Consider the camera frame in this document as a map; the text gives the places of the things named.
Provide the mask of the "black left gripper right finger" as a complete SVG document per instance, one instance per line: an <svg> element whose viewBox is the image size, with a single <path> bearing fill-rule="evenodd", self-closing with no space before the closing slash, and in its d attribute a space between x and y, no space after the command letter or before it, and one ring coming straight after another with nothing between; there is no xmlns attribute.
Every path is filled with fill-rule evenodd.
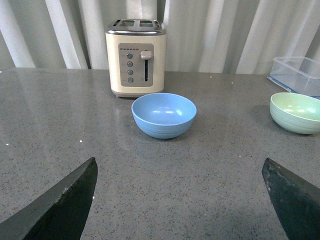
<svg viewBox="0 0 320 240"><path fill-rule="evenodd" d="M290 240L320 238L320 189L267 158L262 176L276 215Z"/></svg>

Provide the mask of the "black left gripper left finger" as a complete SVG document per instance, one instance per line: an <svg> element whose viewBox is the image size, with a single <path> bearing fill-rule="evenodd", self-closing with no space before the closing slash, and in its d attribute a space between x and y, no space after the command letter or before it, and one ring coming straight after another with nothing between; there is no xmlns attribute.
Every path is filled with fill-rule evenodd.
<svg viewBox="0 0 320 240"><path fill-rule="evenodd" d="M98 178L91 157L29 205L0 224L2 240L79 240Z"/></svg>

